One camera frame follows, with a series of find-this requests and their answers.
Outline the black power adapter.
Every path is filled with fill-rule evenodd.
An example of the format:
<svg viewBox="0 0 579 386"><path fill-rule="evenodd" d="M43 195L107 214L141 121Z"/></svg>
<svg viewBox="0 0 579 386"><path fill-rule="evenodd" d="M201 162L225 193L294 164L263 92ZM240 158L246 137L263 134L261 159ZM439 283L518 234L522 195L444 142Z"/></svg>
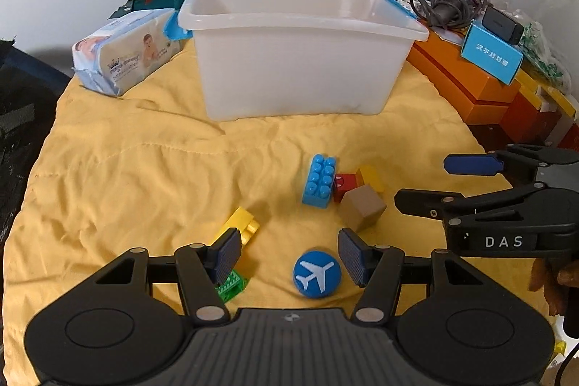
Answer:
<svg viewBox="0 0 579 386"><path fill-rule="evenodd" d="M520 22L510 18L493 6L486 8L482 18L482 25L493 35L513 46L519 44L524 33L524 26Z"/></svg>

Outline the light blue brick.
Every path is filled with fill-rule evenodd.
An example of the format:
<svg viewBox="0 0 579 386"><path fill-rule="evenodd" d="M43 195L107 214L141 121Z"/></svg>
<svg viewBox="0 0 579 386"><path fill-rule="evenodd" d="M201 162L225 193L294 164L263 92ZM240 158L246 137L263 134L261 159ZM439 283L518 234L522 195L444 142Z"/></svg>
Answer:
<svg viewBox="0 0 579 386"><path fill-rule="evenodd" d="M312 158L301 201L304 205L326 209L333 195L337 160L317 154Z"/></svg>

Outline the yellow wooden block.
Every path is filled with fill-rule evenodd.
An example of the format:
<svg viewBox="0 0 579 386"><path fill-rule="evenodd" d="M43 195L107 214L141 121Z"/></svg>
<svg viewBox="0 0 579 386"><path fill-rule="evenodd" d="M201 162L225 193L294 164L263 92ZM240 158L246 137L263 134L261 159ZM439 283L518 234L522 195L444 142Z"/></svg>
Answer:
<svg viewBox="0 0 579 386"><path fill-rule="evenodd" d="M369 185L378 194L385 191L385 185L375 166L361 165L356 170L355 178L358 186Z"/></svg>

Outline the brown wooden cube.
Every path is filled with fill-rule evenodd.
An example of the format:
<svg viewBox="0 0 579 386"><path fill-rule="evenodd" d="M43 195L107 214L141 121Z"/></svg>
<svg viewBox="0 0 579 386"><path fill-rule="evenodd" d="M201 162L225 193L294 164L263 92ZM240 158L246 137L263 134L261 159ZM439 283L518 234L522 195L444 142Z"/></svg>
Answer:
<svg viewBox="0 0 579 386"><path fill-rule="evenodd" d="M359 232L375 225L385 209L383 198L370 185L362 185L343 196L339 216L346 227Z"/></svg>

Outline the small green brick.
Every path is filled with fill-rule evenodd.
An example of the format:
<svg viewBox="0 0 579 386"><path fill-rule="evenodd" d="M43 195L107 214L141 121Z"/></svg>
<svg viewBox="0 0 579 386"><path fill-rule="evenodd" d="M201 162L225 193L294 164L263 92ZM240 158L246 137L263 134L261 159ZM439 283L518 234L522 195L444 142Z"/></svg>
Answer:
<svg viewBox="0 0 579 386"><path fill-rule="evenodd" d="M216 291L220 299L224 302L230 302L234 297L237 297L247 287L248 279L232 270L226 280L216 287Z"/></svg>

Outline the baby wipes pack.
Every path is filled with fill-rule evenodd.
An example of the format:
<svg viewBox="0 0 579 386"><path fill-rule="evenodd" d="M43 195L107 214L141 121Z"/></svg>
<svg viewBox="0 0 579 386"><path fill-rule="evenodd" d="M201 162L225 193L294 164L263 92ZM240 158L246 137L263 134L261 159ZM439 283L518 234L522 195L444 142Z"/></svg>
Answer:
<svg viewBox="0 0 579 386"><path fill-rule="evenodd" d="M179 51L178 40L165 27L174 9L131 12L114 18L72 46L73 70L84 88L121 96Z"/></svg>

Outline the yellow duplo brick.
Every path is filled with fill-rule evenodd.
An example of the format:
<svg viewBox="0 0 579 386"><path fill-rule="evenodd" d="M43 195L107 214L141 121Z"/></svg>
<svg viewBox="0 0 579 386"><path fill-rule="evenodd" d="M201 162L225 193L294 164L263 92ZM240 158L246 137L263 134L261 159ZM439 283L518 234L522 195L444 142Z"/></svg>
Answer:
<svg viewBox="0 0 579 386"><path fill-rule="evenodd" d="M252 213L243 207L238 207L216 233L213 242L216 242L228 229L236 228L240 232L241 248L244 249L259 227L260 224Z"/></svg>

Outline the blue round airplane disc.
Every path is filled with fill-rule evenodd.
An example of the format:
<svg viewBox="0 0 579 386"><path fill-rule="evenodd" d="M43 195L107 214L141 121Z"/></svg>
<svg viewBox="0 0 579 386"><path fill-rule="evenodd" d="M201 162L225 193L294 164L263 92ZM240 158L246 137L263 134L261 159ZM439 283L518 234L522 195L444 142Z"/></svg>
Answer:
<svg viewBox="0 0 579 386"><path fill-rule="evenodd" d="M342 269L331 254L311 250L295 262L292 279L302 296L321 299L331 296L338 289L342 282Z"/></svg>

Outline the orange box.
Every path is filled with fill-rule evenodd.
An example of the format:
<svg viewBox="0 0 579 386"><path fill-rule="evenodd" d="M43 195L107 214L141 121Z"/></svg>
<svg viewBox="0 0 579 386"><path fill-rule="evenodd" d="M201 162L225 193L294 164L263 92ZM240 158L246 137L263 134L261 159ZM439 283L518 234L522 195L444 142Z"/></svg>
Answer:
<svg viewBox="0 0 579 386"><path fill-rule="evenodd" d="M488 150L508 143L578 149L578 102L550 86L525 61L505 85L432 32L407 61L426 75Z"/></svg>

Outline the dark blue bag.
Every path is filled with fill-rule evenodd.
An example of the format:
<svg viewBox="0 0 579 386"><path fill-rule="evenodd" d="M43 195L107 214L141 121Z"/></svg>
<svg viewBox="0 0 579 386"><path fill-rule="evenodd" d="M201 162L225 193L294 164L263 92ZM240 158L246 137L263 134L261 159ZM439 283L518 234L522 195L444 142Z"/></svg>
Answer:
<svg viewBox="0 0 579 386"><path fill-rule="evenodd" d="M1 241L10 234L31 167L55 120L68 75L1 42Z"/></svg>

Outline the small red brick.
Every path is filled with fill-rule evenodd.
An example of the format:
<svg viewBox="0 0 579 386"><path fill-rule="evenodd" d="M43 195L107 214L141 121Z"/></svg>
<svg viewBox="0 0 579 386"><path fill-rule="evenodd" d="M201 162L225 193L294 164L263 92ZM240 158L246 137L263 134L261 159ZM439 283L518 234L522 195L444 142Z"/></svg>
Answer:
<svg viewBox="0 0 579 386"><path fill-rule="evenodd" d="M339 203L348 191L358 186L359 184L355 174L337 173L333 184L333 199L335 203Z"/></svg>

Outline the white plastic bin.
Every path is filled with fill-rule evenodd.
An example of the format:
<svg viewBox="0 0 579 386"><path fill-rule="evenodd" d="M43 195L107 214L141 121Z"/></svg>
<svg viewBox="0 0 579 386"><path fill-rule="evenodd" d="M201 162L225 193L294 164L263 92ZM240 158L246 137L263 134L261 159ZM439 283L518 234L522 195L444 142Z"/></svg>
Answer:
<svg viewBox="0 0 579 386"><path fill-rule="evenodd" d="M428 29L389 0L185 0L207 115L383 110Z"/></svg>

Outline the yellow quilted cloth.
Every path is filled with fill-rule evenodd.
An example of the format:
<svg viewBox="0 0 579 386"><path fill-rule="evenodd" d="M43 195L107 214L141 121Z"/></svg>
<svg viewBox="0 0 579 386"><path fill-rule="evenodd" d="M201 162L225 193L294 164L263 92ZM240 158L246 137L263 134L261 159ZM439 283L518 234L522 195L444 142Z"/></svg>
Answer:
<svg viewBox="0 0 579 386"><path fill-rule="evenodd" d="M312 307L291 272L309 249L334 250L335 206L301 195L311 159L343 173L370 165L387 200L401 188L465 195L506 189L502 176L450 175L445 156L480 145L455 109L405 65L376 115L295 115L213 122L202 99L193 42L120 98L73 80L29 176L4 250L4 374L36 384L24 333L31 318L132 247L153 256L210 242L237 208L259 223L238 271L239 307Z"/></svg>

